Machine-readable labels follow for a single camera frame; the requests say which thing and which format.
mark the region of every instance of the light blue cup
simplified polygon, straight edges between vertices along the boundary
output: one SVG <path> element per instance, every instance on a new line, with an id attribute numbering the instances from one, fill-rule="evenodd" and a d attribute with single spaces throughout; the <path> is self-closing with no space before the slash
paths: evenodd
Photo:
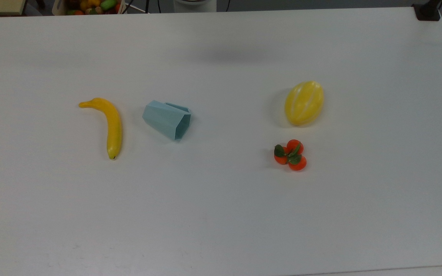
<path id="1" fill-rule="evenodd" d="M 179 141 L 189 129 L 191 112 L 188 108 L 173 103 L 152 101 L 146 105 L 142 118 L 165 136 Z"/>

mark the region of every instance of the red tomato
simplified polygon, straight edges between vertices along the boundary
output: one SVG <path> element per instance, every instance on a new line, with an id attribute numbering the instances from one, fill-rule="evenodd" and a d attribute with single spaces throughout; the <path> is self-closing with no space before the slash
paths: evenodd
<path id="1" fill-rule="evenodd" d="M 298 164 L 291 164 L 288 163 L 289 167 L 291 168 L 291 170 L 293 171 L 301 171 L 302 169 L 304 169 L 307 166 L 307 159 L 304 156 L 301 156 L 301 161 Z"/>
<path id="2" fill-rule="evenodd" d="M 293 140 L 290 140 L 288 143 L 287 143 L 287 148 L 289 149 L 289 152 L 293 152 L 293 150 L 295 150 L 296 149 L 296 147 L 298 146 L 298 144 L 300 144 L 300 149 L 298 150 L 298 152 L 296 153 L 296 154 L 301 154 L 301 152 L 303 152 L 303 144 L 300 142 L 300 141 L 298 141 L 298 140 L 296 140 L 296 139 L 293 139 Z"/>
<path id="3" fill-rule="evenodd" d="M 284 152 L 287 154 L 289 152 L 289 150 L 287 149 L 287 147 L 282 147 L 284 149 Z M 283 156 L 283 157 L 277 157 L 274 155 L 274 159 L 281 165 L 285 165 L 287 164 L 287 156 Z"/>

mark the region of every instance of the yellow banana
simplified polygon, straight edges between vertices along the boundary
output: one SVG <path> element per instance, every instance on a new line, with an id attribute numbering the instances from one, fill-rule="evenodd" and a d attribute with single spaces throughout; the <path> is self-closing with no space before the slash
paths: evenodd
<path id="1" fill-rule="evenodd" d="M 107 152 L 110 159 L 115 159 L 122 146 L 122 123 L 120 115 L 115 106 L 102 98 L 94 98 L 88 102 L 79 103 L 80 108 L 94 108 L 105 114 L 109 125 L 109 135 L 107 137 Z"/>

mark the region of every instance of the black bracket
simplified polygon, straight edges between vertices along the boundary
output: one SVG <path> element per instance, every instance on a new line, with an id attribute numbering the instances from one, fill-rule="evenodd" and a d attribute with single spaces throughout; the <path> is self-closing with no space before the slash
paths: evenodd
<path id="1" fill-rule="evenodd" d="M 442 0 L 430 0 L 424 5 L 412 4 L 412 7 L 414 7 L 416 11 L 417 19 L 419 21 L 439 21 L 441 17 L 437 5 L 439 5 L 441 1 Z"/>

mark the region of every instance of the assorted fruit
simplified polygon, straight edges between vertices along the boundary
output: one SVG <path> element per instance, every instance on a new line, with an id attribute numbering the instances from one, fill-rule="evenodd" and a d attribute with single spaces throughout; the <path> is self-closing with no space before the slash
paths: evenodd
<path id="1" fill-rule="evenodd" d="M 88 5 L 94 5 L 95 12 L 105 8 L 110 9 L 116 4 L 116 0 L 86 0 L 86 5 L 81 9 L 90 9 Z M 83 14 L 82 11 L 76 10 L 74 14 Z M 320 113 L 323 105 L 323 89 L 317 82 L 302 82 L 298 84 L 289 93 L 285 111 L 289 121 L 293 124 L 308 123 L 314 120 Z M 110 159 L 115 159 L 120 152 L 122 146 L 122 123 L 120 115 L 115 106 L 102 98 L 94 98 L 88 102 L 79 103 L 80 108 L 94 108 L 102 111 L 107 117 L 109 126 L 107 137 L 107 152 Z M 274 159 L 279 164 L 288 164 L 293 171 L 301 171 L 307 166 L 307 159 L 302 155 L 303 144 L 296 140 L 289 140 L 286 146 L 276 145 L 274 147 Z"/>
<path id="2" fill-rule="evenodd" d="M 66 0 L 67 15 L 118 14 L 120 0 Z"/>
<path id="3" fill-rule="evenodd" d="M 274 147 L 274 159 L 281 165 L 288 164 L 293 171 L 301 171 L 307 166 L 307 159 L 302 156 L 305 148 L 298 140 L 290 140 L 285 147 Z"/>

